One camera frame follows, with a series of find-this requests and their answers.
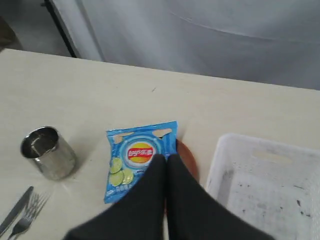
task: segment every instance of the fork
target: fork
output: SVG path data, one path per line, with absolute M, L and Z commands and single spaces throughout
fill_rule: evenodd
M 9 236 L 8 240 L 10 240 L 14 236 L 16 236 L 15 239 L 17 239 L 18 235 L 26 232 L 29 229 L 31 223 L 36 219 L 36 217 L 46 204 L 48 198 L 48 195 L 40 195 L 35 192 L 32 193 L 29 203 L 25 207 L 25 210 L 23 212 L 22 218 L 13 227 L 12 233 Z

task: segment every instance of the potato chip bag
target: potato chip bag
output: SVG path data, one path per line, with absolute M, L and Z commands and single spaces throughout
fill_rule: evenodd
M 176 154 L 176 121 L 107 131 L 111 146 L 104 202 L 120 200 L 141 178 L 152 157 Z

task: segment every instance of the black pole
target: black pole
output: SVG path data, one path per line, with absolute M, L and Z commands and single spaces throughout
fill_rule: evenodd
M 59 21 L 59 18 L 55 12 L 55 9 L 54 7 L 52 6 L 50 0 L 44 0 L 44 3 L 41 5 L 41 6 L 44 6 L 46 7 L 46 9 L 48 10 L 48 12 L 50 13 L 51 17 L 52 17 L 52 20 L 56 26 L 56 28 L 58 29 L 63 41 L 64 41 L 64 44 L 66 46 L 66 48 L 68 49 L 69 53 L 70 53 L 70 56 L 73 57 L 73 58 L 77 58 L 76 54 L 75 54 L 75 51 L 73 50 L 72 48 L 72 45 Z

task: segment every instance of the white table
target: white table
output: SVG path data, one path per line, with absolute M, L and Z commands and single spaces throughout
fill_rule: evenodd
M 108 208 L 109 129 L 177 120 L 202 185 L 225 133 L 320 149 L 319 91 L 9 49 L 0 52 L 0 114 L 0 220 L 29 185 L 53 189 L 21 240 L 62 239 Z M 83 162 L 61 182 L 20 155 L 22 138 L 44 125 L 56 127 Z

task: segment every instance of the stainless steel cup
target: stainless steel cup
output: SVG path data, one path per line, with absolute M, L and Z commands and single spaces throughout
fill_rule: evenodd
M 21 143 L 21 154 L 48 179 L 66 177 L 76 165 L 76 154 L 59 132 L 51 126 L 40 127 Z

